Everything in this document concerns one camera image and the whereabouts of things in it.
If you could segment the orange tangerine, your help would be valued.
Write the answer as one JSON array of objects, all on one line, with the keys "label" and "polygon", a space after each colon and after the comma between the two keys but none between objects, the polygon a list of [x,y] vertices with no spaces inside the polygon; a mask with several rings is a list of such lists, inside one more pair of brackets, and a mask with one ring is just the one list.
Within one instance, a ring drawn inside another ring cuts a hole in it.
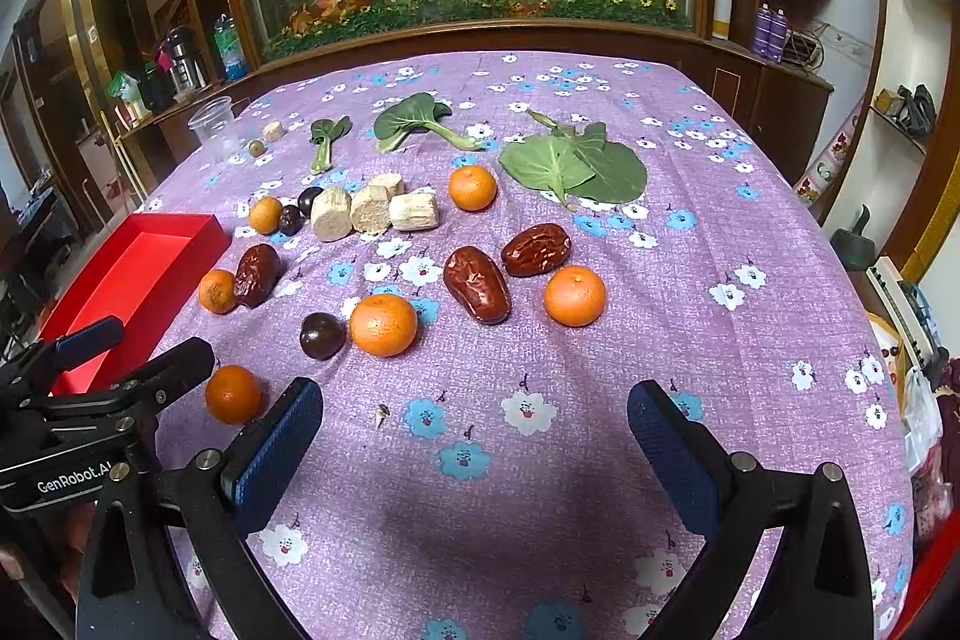
[{"label": "orange tangerine", "polygon": [[361,299],[348,320],[350,338],[366,354],[394,357],[405,353],[418,335],[418,315],[407,299],[374,294]]},{"label": "orange tangerine", "polygon": [[205,408],[223,424],[251,422],[262,408],[259,379],[240,365],[222,365],[206,382]]},{"label": "orange tangerine", "polygon": [[585,266],[558,269],[544,289],[545,312],[553,320],[571,328],[594,323],[604,312],[605,301],[604,281]]},{"label": "orange tangerine", "polygon": [[229,314],[236,307],[235,276],[226,269],[210,269],[200,280],[197,299],[212,314]]},{"label": "orange tangerine", "polygon": [[498,185],[493,175],[482,166],[464,166],[449,175],[449,197],[457,208],[478,213],[493,205]]}]

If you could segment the red date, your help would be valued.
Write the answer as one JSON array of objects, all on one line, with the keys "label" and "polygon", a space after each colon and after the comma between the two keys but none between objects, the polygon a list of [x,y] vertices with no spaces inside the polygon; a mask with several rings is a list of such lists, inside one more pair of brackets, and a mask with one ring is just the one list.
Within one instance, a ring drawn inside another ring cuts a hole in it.
[{"label": "red date", "polygon": [[443,269],[451,296],[483,325],[498,325],[511,315],[511,299],[500,268],[487,253],[466,245],[449,255]]},{"label": "red date", "polygon": [[247,248],[236,268],[235,299],[239,305],[256,308],[267,301],[281,273],[281,260],[270,244]]},{"label": "red date", "polygon": [[571,255],[571,239],[555,223],[535,224],[512,237],[503,250],[501,262],[513,278],[545,275],[566,263]]}]

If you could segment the dark plum front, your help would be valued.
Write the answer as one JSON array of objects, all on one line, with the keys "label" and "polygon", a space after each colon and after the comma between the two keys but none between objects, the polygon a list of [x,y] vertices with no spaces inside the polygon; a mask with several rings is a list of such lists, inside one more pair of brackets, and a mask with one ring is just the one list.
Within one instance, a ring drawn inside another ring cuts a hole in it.
[{"label": "dark plum front", "polygon": [[345,341],[347,330],[335,315],[314,312],[302,320],[299,346],[306,356],[316,360],[332,359]]}]

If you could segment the dark plum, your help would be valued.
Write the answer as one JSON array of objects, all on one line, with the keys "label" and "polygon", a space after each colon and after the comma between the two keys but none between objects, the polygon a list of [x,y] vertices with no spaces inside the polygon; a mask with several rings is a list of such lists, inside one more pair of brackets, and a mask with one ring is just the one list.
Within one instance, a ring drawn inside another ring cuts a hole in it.
[{"label": "dark plum", "polygon": [[304,226],[304,214],[296,205],[285,205],[278,216],[278,230],[286,237],[298,234]]},{"label": "dark plum", "polygon": [[311,185],[308,188],[304,188],[304,190],[299,193],[298,209],[301,211],[301,214],[304,216],[304,218],[311,218],[314,200],[319,197],[322,191],[324,191],[324,188]]},{"label": "dark plum", "polygon": [[335,315],[314,312],[302,320],[299,346],[306,356],[316,360],[332,359],[345,341],[347,330]]}]

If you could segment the beige corn piece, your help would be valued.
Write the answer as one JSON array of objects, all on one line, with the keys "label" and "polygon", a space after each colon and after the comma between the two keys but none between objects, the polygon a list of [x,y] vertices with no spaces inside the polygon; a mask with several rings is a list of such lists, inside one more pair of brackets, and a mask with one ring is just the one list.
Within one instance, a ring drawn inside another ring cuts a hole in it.
[{"label": "beige corn piece", "polygon": [[353,229],[361,234],[382,234],[391,227],[391,195],[382,185],[366,185],[355,191],[350,206]]},{"label": "beige corn piece", "polygon": [[389,220],[400,232],[420,232],[439,226],[439,208],[431,190],[400,193],[389,202]]},{"label": "beige corn piece", "polygon": [[382,172],[382,174],[374,175],[374,177],[371,177],[368,181],[368,185],[370,187],[384,188],[384,190],[387,191],[387,198],[389,198],[389,200],[407,191],[404,177],[397,174],[397,172]]},{"label": "beige corn piece", "polygon": [[325,188],[311,206],[311,229],[321,242],[336,242],[350,236],[353,230],[352,197],[345,188]]}]

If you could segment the red tray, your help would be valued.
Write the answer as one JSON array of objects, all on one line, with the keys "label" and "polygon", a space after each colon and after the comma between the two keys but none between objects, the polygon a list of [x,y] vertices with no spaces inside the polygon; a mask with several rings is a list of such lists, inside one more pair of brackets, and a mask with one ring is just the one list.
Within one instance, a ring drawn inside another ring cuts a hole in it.
[{"label": "red tray", "polygon": [[44,339],[59,338],[114,315],[124,324],[124,337],[119,346],[60,374],[52,392],[98,392],[146,362],[228,247],[229,236],[212,214],[125,218],[60,296],[41,330]]}]

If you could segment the small orange kumquat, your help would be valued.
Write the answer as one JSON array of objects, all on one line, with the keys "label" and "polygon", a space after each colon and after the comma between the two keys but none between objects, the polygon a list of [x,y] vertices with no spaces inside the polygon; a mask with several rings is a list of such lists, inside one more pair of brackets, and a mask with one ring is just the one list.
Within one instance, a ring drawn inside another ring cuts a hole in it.
[{"label": "small orange kumquat", "polygon": [[280,227],[283,203],[275,197],[263,197],[249,209],[249,226],[261,236],[275,234]]}]

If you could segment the dark plum beside kumquat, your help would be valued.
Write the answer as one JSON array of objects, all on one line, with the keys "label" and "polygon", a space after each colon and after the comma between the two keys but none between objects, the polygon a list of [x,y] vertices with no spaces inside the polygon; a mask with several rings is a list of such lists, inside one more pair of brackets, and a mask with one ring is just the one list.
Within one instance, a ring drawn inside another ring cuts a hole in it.
[{"label": "dark plum beside kumquat", "polygon": [[286,237],[298,234],[304,226],[304,214],[296,205],[285,205],[278,216],[278,230]]}]

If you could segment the clear plastic cup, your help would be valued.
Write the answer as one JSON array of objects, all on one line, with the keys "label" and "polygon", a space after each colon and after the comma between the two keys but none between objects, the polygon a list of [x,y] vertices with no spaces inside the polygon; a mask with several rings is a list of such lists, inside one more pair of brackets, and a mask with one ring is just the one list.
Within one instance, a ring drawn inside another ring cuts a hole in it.
[{"label": "clear plastic cup", "polygon": [[210,164],[223,163],[239,149],[235,114],[231,97],[220,96],[206,103],[190,117],[189,128],[200,143]]}]

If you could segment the small green roof birdhouse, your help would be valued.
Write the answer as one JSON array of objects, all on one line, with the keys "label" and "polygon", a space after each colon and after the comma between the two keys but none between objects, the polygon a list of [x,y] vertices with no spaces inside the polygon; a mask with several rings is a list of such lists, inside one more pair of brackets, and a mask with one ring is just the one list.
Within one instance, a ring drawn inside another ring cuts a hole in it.
[{"label": "small green roof birdhouse", "polygon": [[151,110],[146,107],[140,92],[139,81],[125,71],[116,71],[112,75],[106,91],[112,99],[124,104],[133,125],[141,124],[151,117]]}]

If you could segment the small bok choy left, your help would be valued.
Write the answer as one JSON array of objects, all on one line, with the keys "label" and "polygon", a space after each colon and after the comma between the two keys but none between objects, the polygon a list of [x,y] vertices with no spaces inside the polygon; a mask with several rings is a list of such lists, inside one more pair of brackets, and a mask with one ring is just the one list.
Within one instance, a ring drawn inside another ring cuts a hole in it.
[{"label": "small bok choy left", "polygon": [[338,120],[317,119],[311,124],[311,143],[316,147],[313,162],[309,170],[314,175],[324,174],[332,169],[332,148],[342,136],[352,130],[352,119],[343,115]]}]

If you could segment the steel thermos flask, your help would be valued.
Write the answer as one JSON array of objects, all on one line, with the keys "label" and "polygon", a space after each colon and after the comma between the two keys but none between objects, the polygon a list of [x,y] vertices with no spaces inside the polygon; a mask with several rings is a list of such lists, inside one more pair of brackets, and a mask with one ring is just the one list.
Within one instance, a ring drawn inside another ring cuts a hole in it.
[{"label": "steel thermos flask", "polygon": [[195,44],[192,31],[187,25],[172,28],[166,34],[161,52],[169,60],[174,96],[179,101],[203,91],[208,80],[203,71],[199,47]]}]

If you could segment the bok choy middle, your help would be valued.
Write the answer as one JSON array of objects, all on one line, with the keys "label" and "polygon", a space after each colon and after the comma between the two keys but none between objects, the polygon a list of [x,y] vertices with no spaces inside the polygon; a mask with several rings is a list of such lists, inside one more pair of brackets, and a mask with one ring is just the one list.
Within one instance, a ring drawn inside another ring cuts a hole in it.
[{"label": "bok choy middle", "polygon": [[377,115],[373,125],[377,151],[397,151],[409,136],[418,133],[434,133],[459,151],[477,151],[477,140],[459,135],[443,124],[451,115],[449,104],[438,103],[429,92],[415,92]]}]

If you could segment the purple bottle left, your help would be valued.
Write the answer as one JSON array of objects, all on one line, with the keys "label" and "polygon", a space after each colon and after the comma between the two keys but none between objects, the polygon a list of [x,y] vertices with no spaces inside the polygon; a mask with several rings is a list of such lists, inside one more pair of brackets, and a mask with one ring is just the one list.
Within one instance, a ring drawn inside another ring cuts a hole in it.
[{"label": "purple bottle left", "polygon": [[754,40],[752,52],[761,58],[770,58],[771,29],[773,29],[773,15],[770,7],[763,3],[755,16]]}]

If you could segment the purple bottle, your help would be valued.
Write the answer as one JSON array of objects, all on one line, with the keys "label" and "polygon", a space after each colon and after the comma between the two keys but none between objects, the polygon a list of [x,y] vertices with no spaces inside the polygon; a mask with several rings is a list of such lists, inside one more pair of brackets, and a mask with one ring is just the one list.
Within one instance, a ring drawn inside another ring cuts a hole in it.
[{"label": "purple bottle", "polygon": [[775,64],[781,64],[782,54],[786,49],[788,41],[789,23],[786,14],[782,10],[771,11],[770,13],[770,35],[768,35],[768,58]]},{"label": "purple bottle", "polygon": [[752,52],[761,58],[770,58],[771,29],[773,29],[773,15],[770,7],[763,3],[755,16],[754,40]]}]

